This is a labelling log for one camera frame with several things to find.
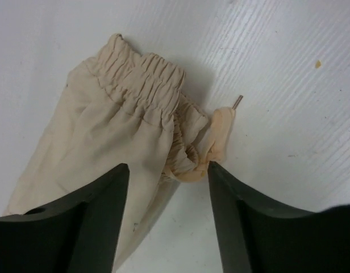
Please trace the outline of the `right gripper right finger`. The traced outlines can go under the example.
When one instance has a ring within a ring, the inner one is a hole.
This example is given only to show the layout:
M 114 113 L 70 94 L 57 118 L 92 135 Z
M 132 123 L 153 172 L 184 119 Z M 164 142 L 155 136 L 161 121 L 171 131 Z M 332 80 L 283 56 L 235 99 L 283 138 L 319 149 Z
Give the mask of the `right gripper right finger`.
M 224 272 L 350 272 L 350 205 L 309 212 L 262 194 L 216 162 L 207 173 Z

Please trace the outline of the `beige trousers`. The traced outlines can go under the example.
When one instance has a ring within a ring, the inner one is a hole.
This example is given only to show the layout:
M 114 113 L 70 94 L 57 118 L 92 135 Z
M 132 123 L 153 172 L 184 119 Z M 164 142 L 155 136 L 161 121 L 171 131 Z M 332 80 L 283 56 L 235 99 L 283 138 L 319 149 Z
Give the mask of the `beige trousers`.
M 181 89 L 185 71 L 112 35 L 69 74 L 55 112 L 17 181 L 5 215 L 73 192 L 121 163 L 130 179 L 112 269 L 140 245 L 176 186 L 222 162 L 234 107 L 212 117 Z

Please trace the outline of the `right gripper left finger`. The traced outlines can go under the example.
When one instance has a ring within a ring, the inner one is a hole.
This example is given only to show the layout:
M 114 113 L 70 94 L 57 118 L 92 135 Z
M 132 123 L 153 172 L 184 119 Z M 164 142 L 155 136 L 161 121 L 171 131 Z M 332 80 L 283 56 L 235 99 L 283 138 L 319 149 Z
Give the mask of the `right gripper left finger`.
M 129 175 L 120 164 L 55 201 L 0 217 L 0 272 L 111 272 Z

